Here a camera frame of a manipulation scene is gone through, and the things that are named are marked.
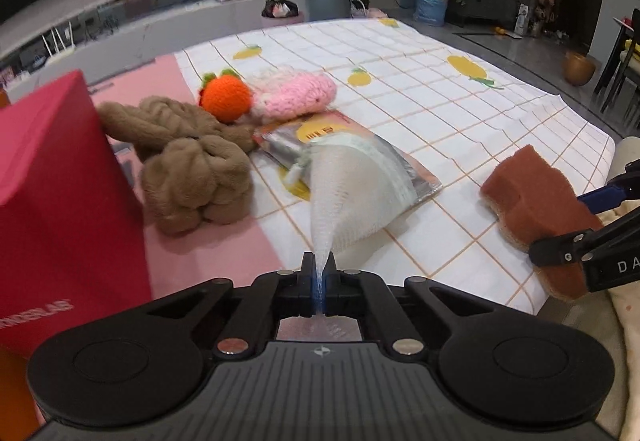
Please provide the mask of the white marble tv console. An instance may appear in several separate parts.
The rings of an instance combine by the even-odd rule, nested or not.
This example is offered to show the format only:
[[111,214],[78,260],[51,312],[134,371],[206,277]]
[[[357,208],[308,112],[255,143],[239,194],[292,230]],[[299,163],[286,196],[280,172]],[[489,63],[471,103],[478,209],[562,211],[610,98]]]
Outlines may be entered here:
[[134,21],[111,35],[80,45],[32,75],[15,80],[8,88],[8,96],[16,101],[75,70],[82,71],[86,82],[93,85],[163,54],[206,40],[259,30],[265,3],[266,0],[204,0]]

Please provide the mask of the white mesh cloth bag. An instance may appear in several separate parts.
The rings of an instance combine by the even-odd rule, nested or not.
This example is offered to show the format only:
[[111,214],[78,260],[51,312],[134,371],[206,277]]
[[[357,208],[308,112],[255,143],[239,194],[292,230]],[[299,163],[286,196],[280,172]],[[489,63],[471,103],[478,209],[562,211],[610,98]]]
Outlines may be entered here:
[[400,196],[389,184],[369,181],[363,189],[338,178],[331,181],[318,168],[326,161],[312,161],[310,232],[316,271],[321,274],[330,253],[380,231],[409,209],[410,196]]

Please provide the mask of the blue water jug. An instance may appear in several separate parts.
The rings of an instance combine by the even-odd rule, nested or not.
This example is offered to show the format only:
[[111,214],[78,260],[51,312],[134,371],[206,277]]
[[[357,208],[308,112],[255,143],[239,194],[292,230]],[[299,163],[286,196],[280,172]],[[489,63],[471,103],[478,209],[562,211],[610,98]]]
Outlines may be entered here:
[[416,0],[413,17],[431,26],[440,27],[445,24],[445,16],[449,0]]

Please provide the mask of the orange crochet ball toy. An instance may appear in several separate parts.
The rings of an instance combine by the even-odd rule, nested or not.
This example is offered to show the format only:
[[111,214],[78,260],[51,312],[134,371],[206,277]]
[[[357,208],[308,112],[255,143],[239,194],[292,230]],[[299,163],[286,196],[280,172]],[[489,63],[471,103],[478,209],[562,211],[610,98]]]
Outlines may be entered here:
[[252,93],[240,76],[229,68],[219,75],[206,73],[198,91],[198,106],[218,122],[232,124],[250,112]]

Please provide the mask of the red Wonderlab cube box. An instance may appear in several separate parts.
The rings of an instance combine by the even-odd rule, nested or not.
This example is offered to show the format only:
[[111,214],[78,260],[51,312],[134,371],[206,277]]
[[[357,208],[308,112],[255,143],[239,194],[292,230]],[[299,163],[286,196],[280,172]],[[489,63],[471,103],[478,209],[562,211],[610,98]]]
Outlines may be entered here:
[[74,71],[1,111],[1,347],[152,298],[142,206]]

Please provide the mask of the silver snack packet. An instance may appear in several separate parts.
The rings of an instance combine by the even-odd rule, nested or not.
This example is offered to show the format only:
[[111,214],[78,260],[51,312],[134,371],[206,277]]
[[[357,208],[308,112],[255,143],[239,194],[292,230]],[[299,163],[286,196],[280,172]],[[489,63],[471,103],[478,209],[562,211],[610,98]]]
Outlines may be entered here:
[[309,200],[312,161],[331,181],[344,178],[358,189],[369,181],[389,184],[400,196],[419,204],[442,190],[442,181],[420,162],[338,111],[306,115],[285,123],[272,123],[254,131],[259,149],[280,166],[283,187]]

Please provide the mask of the pink waste basket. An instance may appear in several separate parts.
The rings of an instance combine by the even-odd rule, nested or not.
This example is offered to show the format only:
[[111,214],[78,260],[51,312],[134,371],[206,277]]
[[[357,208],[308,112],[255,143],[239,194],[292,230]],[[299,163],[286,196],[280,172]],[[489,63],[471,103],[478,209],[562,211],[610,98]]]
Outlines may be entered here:
[[290,0],[266,0],[260,14],[263,28],[273,28],[304,22],[303,11]]

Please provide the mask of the brown plush toy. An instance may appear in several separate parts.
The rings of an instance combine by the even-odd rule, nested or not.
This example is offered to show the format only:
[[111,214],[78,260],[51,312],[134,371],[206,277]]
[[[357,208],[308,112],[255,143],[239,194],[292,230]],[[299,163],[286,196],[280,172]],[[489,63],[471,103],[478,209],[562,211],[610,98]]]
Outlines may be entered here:
[[145,211],[160,232],[183,235],[203,222],[248,216],[253,126],[223,124],[198,105],[165,97],[136,106],[106,101],[96,110],[109,137],[134,147]]

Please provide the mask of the white wifi router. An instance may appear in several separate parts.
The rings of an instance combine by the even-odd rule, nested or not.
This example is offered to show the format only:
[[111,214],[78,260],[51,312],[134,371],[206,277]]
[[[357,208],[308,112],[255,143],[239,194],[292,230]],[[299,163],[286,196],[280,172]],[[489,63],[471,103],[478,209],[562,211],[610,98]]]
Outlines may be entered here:
[[41,35],[44,48],[46,48],[46,64],[52,64],[70,56],[76,49],[72,22],[65,26],[52,27],[47,33]]

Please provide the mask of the pink crochet hat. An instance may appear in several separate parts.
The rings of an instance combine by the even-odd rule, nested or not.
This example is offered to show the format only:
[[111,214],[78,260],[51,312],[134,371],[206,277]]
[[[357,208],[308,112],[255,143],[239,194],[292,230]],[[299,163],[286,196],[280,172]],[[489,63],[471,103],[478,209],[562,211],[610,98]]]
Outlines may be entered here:
[[245,83],[252,93],[250,116],[263,123],[323,112],[337,94],[330,76],[294,68],[265,71],[247,77]]

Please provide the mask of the checkered fruit print blanket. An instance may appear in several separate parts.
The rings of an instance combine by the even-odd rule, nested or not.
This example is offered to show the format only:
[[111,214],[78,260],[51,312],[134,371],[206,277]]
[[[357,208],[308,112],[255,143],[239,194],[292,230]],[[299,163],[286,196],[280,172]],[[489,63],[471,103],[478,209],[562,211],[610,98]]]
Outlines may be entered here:
[[330,75],[335,107],[431,170],[442,190],[337,257],[341,268],[390,284],[426,275],[535,313],[547,295],[524,253],[503,239],[480,186],[503,160],[533,146],[577,193],[605,183],[615,143],[551,89],[483,64],[474,80],[458,50],[394,21],[338,20],[245,32],[166,54],[91,90],[96,102],[149,96],[193,101],[207,73],[243,76],[281,66]]

